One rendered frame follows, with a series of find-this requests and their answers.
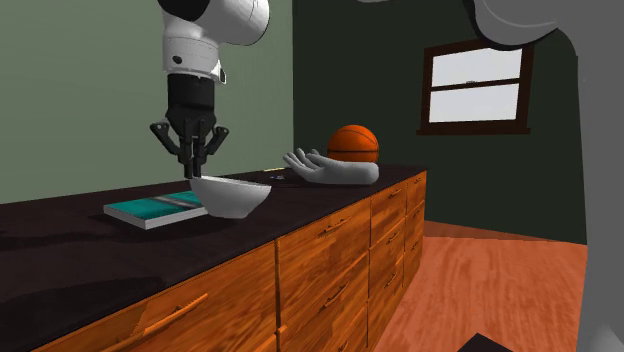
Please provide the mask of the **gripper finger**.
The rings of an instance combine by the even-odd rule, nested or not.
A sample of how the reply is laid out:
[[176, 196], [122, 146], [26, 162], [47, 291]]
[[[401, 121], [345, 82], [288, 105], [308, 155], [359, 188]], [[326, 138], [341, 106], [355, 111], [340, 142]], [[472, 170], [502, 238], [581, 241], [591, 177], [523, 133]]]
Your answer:
[[198, 122], [198, 135], [193, 140], [193, 176], [201, 176], [201, 168], [206, 163], [208, 155], [214, 155], [229, 135], [229, 130], [223, 126], [209, 124], [205, 119]]
[[[170, 138], [168, 132], [173, 127], [174, 132], [179, 137], [179, 144], [176, 145]], [[180, 120], [175, 118], [172, 123], [161, 121], [152, 123], [149, 126], [151, 132], [156, 136], [161, 145], [172, 155], [177, 156], [177, 160], [184, 167], [184, 177], [192, 179], [193, 172], [193, 150], [192, 150], [192, 127], [191, 120]]]

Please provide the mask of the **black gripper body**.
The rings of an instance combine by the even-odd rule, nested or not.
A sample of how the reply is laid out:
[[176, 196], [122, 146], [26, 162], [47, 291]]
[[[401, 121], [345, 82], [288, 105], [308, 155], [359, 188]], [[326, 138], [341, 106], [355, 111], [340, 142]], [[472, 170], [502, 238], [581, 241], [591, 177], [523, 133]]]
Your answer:
[[191, 74], [169, 74], [167, 96], [165, 116], [178, 135], [186, 134], [187, 119], [194, 135], [207, 135], [216, 124], [213, 80]]

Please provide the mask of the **white bowl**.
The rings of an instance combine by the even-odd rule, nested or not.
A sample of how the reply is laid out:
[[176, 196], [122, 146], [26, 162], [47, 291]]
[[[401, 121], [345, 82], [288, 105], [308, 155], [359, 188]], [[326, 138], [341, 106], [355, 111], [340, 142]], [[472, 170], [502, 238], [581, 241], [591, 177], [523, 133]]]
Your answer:
[[226, 219], [247, 217], [272, 189], [270, 185], [215, 176], [195, 177], [189, 183], [209, 215]]

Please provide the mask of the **teal book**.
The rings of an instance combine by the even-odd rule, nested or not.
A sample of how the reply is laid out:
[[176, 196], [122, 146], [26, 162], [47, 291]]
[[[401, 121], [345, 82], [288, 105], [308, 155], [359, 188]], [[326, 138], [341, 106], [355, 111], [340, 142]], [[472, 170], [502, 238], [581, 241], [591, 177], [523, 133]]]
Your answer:
[[145, 230], [207, 214], [192, 191], [107, 204], [103, 206], [103, 211]]

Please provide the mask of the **grey hand figure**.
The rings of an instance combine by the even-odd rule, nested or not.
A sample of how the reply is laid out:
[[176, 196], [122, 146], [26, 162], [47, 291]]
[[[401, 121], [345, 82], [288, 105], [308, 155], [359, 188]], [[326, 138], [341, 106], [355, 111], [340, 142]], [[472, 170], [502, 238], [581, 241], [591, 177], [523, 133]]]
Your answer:
[[304, 180], [330, 185], [371, 185], [379, 178], [374, 162], [346, 162], [321, 155], [316, 149], [287, 152], [283, 160]]

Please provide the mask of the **orange basketball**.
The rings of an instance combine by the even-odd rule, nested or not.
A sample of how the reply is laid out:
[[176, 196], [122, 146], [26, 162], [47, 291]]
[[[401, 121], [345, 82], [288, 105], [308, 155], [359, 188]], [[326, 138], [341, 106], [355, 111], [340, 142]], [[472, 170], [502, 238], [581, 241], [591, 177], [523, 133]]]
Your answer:
[[361, 125], [347, 125], [338, 129], [327, 145], [327, 156], [349, 162], [373, 162], [380, 152], [376, 136]]

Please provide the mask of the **wooden chest of drawers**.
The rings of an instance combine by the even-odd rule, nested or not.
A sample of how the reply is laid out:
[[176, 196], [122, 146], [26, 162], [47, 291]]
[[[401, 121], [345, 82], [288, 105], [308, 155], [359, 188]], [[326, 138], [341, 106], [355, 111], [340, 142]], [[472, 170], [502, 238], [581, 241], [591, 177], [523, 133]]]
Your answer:
[[372, 352], [420, 259], [425, 169], [247, 179], [272, 189], [246, 218], [150, 230], [103, 206], [181, 183], [0, 205], [0, 352]]

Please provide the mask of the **dark framed window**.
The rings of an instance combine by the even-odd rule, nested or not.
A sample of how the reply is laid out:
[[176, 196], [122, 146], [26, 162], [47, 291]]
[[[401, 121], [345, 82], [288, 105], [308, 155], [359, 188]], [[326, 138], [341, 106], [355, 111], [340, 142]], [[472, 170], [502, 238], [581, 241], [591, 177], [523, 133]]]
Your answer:
[[482, 39], [424, 50], [420, 135], [528, 134], [534, 47]]

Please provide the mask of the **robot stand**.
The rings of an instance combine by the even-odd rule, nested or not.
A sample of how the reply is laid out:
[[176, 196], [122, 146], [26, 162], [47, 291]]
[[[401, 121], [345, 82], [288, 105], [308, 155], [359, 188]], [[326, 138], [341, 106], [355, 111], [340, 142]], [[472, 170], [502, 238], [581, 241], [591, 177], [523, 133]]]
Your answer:
[[513, 352], [509, 348], [476, 333], [457, 352]]

